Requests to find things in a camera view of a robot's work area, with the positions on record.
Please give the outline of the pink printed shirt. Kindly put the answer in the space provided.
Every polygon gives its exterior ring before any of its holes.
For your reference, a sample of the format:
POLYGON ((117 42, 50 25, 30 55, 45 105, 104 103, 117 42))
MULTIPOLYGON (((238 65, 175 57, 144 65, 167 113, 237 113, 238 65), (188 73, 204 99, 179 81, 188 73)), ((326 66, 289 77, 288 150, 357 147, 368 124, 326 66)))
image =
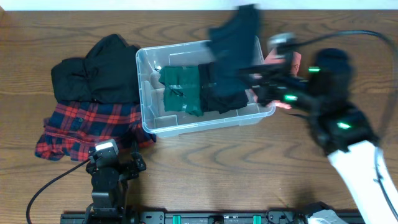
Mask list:
MULTIPOLYGON (((293 61, 292 61, 292 65, 291 65, 291 74, 293 77, 297 77, 300 63, 301 63, 301 58, 302 58, 302 56, 298 52, 293 53, 293 61)), ((272 49, 269 52, 269 54, 267 55, 267 57, 264 59, 264 64, 266 64, 266 65, 279 64, 282 62, 284 62, 284 59, 277 56, 275 49, 272 49)), ((287 103, 282 103, 279 100, 274 100, 272 103, 275 104, 275 106, 278 108, 283 108, 283 109, 287 109, 287 110, 292 109, 291 105, 288 105, 287 103)))

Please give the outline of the navy garment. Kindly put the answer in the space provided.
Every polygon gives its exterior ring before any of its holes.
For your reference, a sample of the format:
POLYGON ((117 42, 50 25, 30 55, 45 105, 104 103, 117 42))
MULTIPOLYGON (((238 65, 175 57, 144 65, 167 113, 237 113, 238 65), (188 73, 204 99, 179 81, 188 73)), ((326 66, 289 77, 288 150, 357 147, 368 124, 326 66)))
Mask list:
POLYGON ((249 88, 250 78, 239 71, 252 65, 258 31, 259 11, 253 4, 239 6, 228 22, 208 30, 216 95, 229 96, 249 88))

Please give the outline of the black garment with tape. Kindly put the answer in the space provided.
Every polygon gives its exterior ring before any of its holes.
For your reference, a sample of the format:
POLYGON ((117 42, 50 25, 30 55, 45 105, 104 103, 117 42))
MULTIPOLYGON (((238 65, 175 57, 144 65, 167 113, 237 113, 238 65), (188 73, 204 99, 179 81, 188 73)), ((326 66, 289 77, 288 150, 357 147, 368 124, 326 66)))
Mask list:
POLYGON ((249 100, 244 90, 229 96, 216 95, 216 82, 214 79, 215 74, 213 67, 213 62, 198 65, 201 85, 201 110, 203 112, 217 111, 219 114, 222 114, 230 110, 238 110, 246 107, 249 100))

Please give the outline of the dark green garment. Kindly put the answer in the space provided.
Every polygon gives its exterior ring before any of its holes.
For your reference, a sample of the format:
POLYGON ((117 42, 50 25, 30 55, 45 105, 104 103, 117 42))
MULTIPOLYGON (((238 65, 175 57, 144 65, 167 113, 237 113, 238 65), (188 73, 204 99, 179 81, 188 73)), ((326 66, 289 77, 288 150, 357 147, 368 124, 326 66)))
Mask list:
POLYGON ((197 66, 167 66, 159 73, 159 82, 164 86, 165 111, 203 116, 200 73, 197 66))

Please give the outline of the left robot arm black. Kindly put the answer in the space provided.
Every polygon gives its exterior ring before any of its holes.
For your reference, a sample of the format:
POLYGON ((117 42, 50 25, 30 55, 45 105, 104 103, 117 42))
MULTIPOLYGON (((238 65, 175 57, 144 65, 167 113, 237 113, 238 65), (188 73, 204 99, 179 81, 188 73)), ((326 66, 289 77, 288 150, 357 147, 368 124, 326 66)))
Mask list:
POLYGON ((128 181, 136 179, 146 170, 146 163, 133 142, 130 160, 121 162, 116 141, 111 139, 98 143, 89 157, 86 171, 91 175, 93 190, 93 216, 105 220, 121 221, 128 217, 125 210, 128 181))

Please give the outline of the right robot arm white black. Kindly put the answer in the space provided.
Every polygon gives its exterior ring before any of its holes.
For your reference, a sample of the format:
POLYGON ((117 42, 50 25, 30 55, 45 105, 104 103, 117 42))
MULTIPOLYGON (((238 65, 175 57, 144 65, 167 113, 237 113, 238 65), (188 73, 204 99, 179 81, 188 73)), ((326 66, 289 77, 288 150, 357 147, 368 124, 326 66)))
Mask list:
POLYGON ((289 63, 252 65, 239 76, 258 103, 273 100, 307 112, 314 141, 348 188, 365 223, 397 223, 397 189, 365 114, 349 101, 352 68, 338 49, 316 54, 307 82, 289 75, 289 63))

